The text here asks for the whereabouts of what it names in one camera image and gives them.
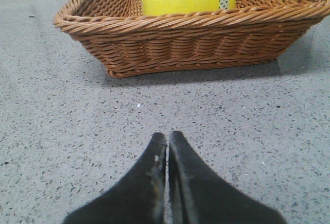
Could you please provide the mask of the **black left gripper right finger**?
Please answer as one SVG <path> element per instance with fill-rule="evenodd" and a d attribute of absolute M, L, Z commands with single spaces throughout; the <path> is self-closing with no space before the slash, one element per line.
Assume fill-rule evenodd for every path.
<path fill-rule="evenodd" d="M 282 215 L 232 187 L 174 131 L 169 143 L 174 223 L 285 223 Z"/>

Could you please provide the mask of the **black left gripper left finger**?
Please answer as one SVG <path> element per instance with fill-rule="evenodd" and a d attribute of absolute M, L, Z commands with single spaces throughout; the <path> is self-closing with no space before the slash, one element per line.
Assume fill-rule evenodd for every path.
<path fill-rule="evenodd" d="M 110 190 L 70 213 L 64 223 L 163 223 L 166 138 L 153 134 L 145 151 Z"/>

